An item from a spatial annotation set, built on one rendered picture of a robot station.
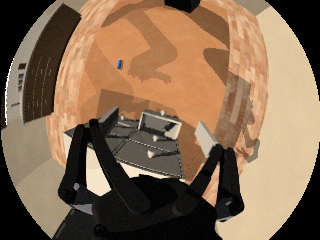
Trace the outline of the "grey small chest of drawers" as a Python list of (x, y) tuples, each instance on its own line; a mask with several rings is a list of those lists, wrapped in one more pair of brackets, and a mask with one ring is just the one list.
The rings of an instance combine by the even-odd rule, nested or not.
[[(63, 140), (64, 140), (64, 148), (65, 148), (65, 154), (66, 154), (66, 159), (68, 156), (68, 151), (70, 148), (70, 143), (72, 141), (72, 136), (68, 135), (67, 132), (75, 129), (76, 127), (69, 129), (65, 132), (63, 132)], [(134, 128), (132, 128), (134, 129)], [(134, 131), (125, 139), (124, 141), (118, 146), (118, 148), (112, 153), (113, 156), (115, 156), (115, 154), (122, 148), (122, 146), (127, 142), (127, 141), (131, 141), (129, 140), (129, 138), (135, 133), (135, 131), (138, 129), (138, 127), (136, 129), (134, 129)], [(131, 141), (134, 142), (134, 141)], [(137, 143), (137, 142), (134, 142)], [(140, 144), (140, 143), (137, 143)], [(140, 144), (143, 145), (143, 144)], [(145, 175), (150, 175), (153, 177), (157, 177), (157, 178), (167, 178), (167, 177), (173, 177), (173, 178), (180, 178), (180, 181), (184, 182), (185, 181), (185, 175), (184, 175), (184, 170), (183, 170), (183, 164), (182, 164), (182, 159), (181, 159), (181, 154), (180, 154), (180, 149), (179, 149), (179, 144), (178, 144), (178, 140), (176, 138), (176, 145), (177, 145), (177, 151), (178, 154), (175, 153), (171, 153), (171, 152), (167, 152), (167, 153), (171, 153), (171, 154), (175, 154), (178, 155), (179, 157), (179, 164), (180, 164), (180, 171), (181, 171), (181, 177), (176, 177), (176, 176), (171, 176), (171, 175), (166, 175), (166, 174), (162, 174), (162, 173), (158, 173), (158, 172), (154, 172), (151, 170), (147, 170), (141, 167), (137, 167), (134, 165), (131, 165), (129, 163), (123, 162), (121, 160), (116, 159), (117, 162), (120, 162), (120, 164), (122, 165), (122, 167), (124, 168), (124, 170), (126, 171), (126, 173), (128, 174), (128, 176), (131, 177), (135, 177), (138, 176), (139, 174), (145, 174)], [(146, 146), (146, 145), (143, 145)], [(149, 147), (149, 146), (146, 146)], [(103, 172), (102, 169), (100, 167), (100, 164), (98, 162), (97, 156), (95, 154), (95, 151), (93, 148), (87, 146), (87, 155), (86, 155), (86, 180), (87, 180), (87, 189), (90, 190), (91, 192), (102, 196), (105, 193), (107, 193), (108, 191), (111, 190)]]

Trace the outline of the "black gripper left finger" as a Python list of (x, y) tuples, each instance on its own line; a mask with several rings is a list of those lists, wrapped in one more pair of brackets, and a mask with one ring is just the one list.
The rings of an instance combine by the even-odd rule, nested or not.
[(77, 212), (92, 214), (91, 195), (86, 181), (87, 143), (92, 143), (101, 169), (110, 188), (115, 188), (118, 195), (135, 215), (145, 215), (150, 208), (150, 201), (133, 183), (120, 162), (113, 156), (106, 138), (117, 124), (119, 107), (114, 106), (99, 121), (90, 119), (89, 127), (78, 124), (70, 144), (65, 174), (58, 188), (58, 196)]

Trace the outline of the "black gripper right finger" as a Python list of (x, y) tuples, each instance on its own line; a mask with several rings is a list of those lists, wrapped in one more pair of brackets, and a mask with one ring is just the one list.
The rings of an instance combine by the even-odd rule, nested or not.
[(214, 208), (217, 211), (216, 221), (225, 222), (245, 208), (240, 193), (235, 151), (230, 147), (223, 149), (203, 121), (198, 122), (195, 136), (208, 159), (189, 187), (173, 204), (172, 212), (175, 216), (184, 217), (195, 209), (219, 161), (219, 183)]

